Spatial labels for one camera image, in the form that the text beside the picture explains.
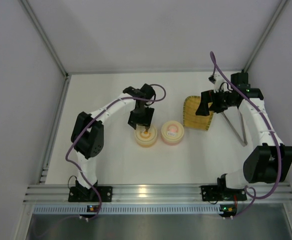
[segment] purple cable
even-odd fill
[[[245,192],[246,194],[253,198],[253,199],[266,199],[267,197],[269,197],[271,194],[274,193],[274,191],[276,190],[276,188],[279,185],[280,182],[280,178],[281,178],[281,168],[282,168],[282,163],[281,163],[281,152],[280,152],[280,146],[278,143],[278,140],[275,136],[275,133],[273,132],[270,123],[268,122],[266,116],[260,111],[260,109],[258,108],[257,105],[255,105],[248,97],[246,97],[235,85],[233,85],[231,83],[231,81],[229,81],[229,79],[224,75],[224,73],[221,71],[221,69],[219,68],[219,66],[217,65],[217,61],[216,61],[216,57],[213,53],[213,51],[210,52],[210,58],[213,62],[213,64],[215,65],[216,69],[218,70],[218,72],[220,73],[220,75],[226,80],[227,83],[229,83],[229,85],[237,92],[239,93],[245,100],[247,100],[248,103],[250,103],[261,115],[262,119],[264,120],[268,130],[270,130],[270,135],[276,145],[276,149],[277,149],[277,155],[278,155],[278,175],[277,175],[277,179],[275,181],[275,184],[273,185],[272,189],[264,196],[253,196],[248,192],[248,186],[245,186]]]
[[[240,213],[234,215],[232,218],[235,219],[237,217],[239,217],[241,214],[243,214],[244,212],[246,212],[249,208],[251,208],[251,206],[254,204],[255,200],[256,200],[256,196],[257,196],[257,193],[256,193],[256,189],[254,187],[249,187],[250,189],[252,189],[252,191],[254,191],[254,198],[252,198],[252,201],[249,203],[249,205],[243,209]]]
[[[93,186],[93,184],[91,184],[88,179],[85,177],[85,175],[83,174],[82,172],[82,169],[81,167],[79,166],[79,164],[77,164],[75,161],[73,160],[70,160],[69,159],[69,154],[70,152],[72,151],[72,149],[75,147],[75,145],[78,143],[79,139],[83,136],[83,134],[87,131],[88,128],[90,128],[90,126],[94,123],[94,121],[96,119],[98,119],[100,116],[102,116],[106,110],[108,110],[109,108],[111,108],[114,104],[116,104],[117,102],[121,101],[121,100],[127,100],[127,99],[134,99],[134,100],[140,100],[140,101],[145,101],[145,102],[152,102],[152,103],[155,103],[155,102],[160,102],[162,101],[163,99],[165,99],[167,93],[166,93],[166,90],[164,89],[163,86],[159,85],[159,84],[150,84],[150,86],[157,86],[157,87],[160,87],[163,91],[164,91],[164,96],[161,98],[161,99],[157,99],[157,100],[149,100],[149,99],[144,99],[144,98],[140,98],[140,97],[132,97],[132,96],[126,96],[126,97],[123,97],[121,99],[116,99],[115,101],[113,101],[112,103],[110,103],[106,109],[104,109],[103,111],[101,111],[100,114],[98,114],[93,120],[90,121],[90,123],[87,124],[87,126],[81,131],[81,133],[78,135],[78,137],[76,138],[76,140],[73,142],[73,144],[70,146],[68,152],[66,153],[66,161],[69,162],[69,163],[72,163],[74,164],[80,171],[80,174],[82,176],[82,178],[85,180],[85,182],[94,190],[94,192],[97,194],[98,196],[98,200],[99,200],[99,207],[98,207],[98,211],[96,213],[96,215],[94,217],[91,218],[94,219],[96,218],[98,215],[99,215],[99,212],[101,210],[101,205],[102,205],[102,201],[101,201],[101,196],[99,194],[99,192],[97,191],[97,189]]]
[[[216,61],[216,57],[215,57],[215,55],[214,55],[214,53],[212,51],[210,52],[210,58],[211,58],[212,62],[214,63],[214,70],[212,72],[212,76],[214,77],[215,76],[215,73],[216,73],[217,61]]]

